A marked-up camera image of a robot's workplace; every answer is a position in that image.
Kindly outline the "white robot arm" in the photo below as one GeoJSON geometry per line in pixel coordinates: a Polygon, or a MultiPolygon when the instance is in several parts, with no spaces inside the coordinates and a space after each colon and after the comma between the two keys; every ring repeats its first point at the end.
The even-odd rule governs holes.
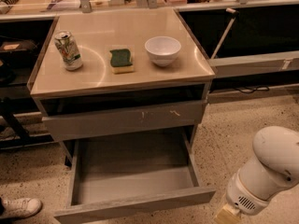
{"type": "Polygon", "coordinates": [[[241,215],[262,212],[281,191],[299,183],[299,132],[269,126],[252,141],[254,155],[228,182],[217,224],[238,224],[241,215]]]}

